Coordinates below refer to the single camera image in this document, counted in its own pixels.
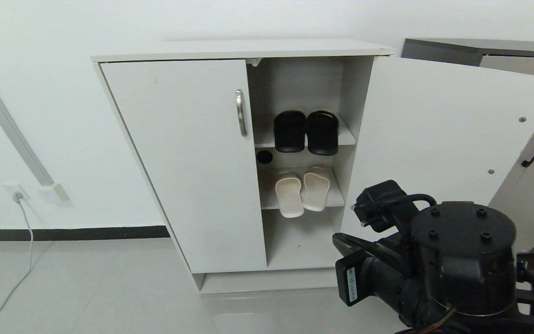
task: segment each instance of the black slipper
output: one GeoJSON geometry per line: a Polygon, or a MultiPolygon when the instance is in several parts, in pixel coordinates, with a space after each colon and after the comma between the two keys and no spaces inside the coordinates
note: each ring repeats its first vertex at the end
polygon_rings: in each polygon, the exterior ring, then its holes
{"type": "Polygon", "coordinates": [[[304,150],[306,116],[298,110],[280,113],[273,121],[275,149],[285,154],[304,150]]]}
{"type": "Polygon", "coordinates": [[[308,115],[306,135],[311,154],[329,156],[339,150],[339,120],[331,112],[319,110],[308,115]]]}

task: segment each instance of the circular hole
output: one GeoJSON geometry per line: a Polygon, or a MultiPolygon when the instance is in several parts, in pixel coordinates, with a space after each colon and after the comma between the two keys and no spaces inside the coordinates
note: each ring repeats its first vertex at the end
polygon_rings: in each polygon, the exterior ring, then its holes
{"type": "Polygon", "coordinates": [[[259,151],[257,154],[257,161],[263,165],[266,165],[273,161],[273,154],[267,150],[259,151]]]}

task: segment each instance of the white wall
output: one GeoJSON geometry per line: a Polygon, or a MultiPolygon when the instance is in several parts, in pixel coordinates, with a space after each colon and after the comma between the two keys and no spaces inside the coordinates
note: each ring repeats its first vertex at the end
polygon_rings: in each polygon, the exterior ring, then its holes
{"type": "Polygon", "coordinates": [[[0,129],[0,228],[24,228],[2,189],[20,182],[34,228],[162,224],[89,59],[163,39],[355,36],[534,40],[534,1],[0,1],[0,96],[72,203],[43,203],[0,129]]]}

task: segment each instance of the slipper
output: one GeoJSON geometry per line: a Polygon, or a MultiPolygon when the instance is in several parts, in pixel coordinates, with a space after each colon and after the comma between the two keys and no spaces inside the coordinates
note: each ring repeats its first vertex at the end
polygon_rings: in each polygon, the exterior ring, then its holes
{"type": "Polygon", "coordinates": [[[291,172],[281,172],[276,175],[275,194],[280,206],[280,213],[286,218],[296,218],[304,214],[300,189],[300,179],[291,172]]]}
{"type": "Polygon", "coordinates": [[[327,205],[327,194],[331,182],[328,173],[321,167],[310,167],[304,175],[305,188],[302,192],[304,207],[310,211],[323,211],[327,205]]]}
{"type": "Polygon", "coordinates": [[[311,154],[330,156],[339,150],[339,120],[331,112],[318,110],[306,118],[308,150],[311,154]]]}
{"type": "Polygon", "coordinates": [[[273,120],[275,149],[285,154],[301,152],[305,146],[306,116],[298,110],[280,113],[273,120]]]}

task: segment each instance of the black robotic device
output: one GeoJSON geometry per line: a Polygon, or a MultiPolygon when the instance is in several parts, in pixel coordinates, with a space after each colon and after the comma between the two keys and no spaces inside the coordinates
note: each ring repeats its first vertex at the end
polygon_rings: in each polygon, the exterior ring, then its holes
{"type": "Polygon", "coordinates": [[[521,254],[515,260],[516,229],[505,214],[469,201],[437,205],[394,180],[366,188],[353,209],[362,226],[398,233],[374,243],[333,235],[345,256],[335,268],[348,306],[375,295],[411,328],[402,333],[534,334],[534,271],[521,254]],[[430,207],[419,211],[420,200],[430,207]]]}

